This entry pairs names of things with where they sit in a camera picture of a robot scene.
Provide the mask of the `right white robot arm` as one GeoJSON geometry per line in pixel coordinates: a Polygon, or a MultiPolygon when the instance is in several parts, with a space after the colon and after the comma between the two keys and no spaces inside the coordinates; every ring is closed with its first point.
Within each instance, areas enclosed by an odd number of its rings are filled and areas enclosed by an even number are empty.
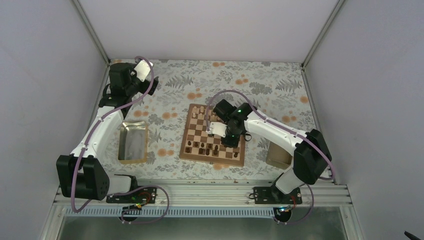
{"type": "Polygon", "coordinates": [[[323,134],[312,129],[303,131],[266,117],[250,102],[239,107],[221,100],[214,108],[221,122],[206,122],[209,135],[220,136],[221,143],[235,148],[240,137],[246,134],[259,135],[285,150],[292,157],[292,163],[272,184],[271,198],[278,204],[284,203],[290,193],[302,186],[313,185],[328,167],[332,157],[323,134]]]}

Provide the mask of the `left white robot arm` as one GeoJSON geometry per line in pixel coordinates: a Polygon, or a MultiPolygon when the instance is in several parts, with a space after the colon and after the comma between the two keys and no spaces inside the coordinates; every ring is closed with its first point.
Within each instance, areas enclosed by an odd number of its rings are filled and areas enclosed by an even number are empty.
{"type": "Polygon", "coordinates": [[[139,188],[129,175],[107,173],[101,165],[109,141],[123,123],[133,97],[153,95],[159,83],[151,71],[153,63],[118,62],[109,68],[109,83],[104,87],[97,113],[87,133],[68,155],[56,161],[61,193],[67,198],[103,200],[119,194],[131,203],[139,197],[139,188]]]}

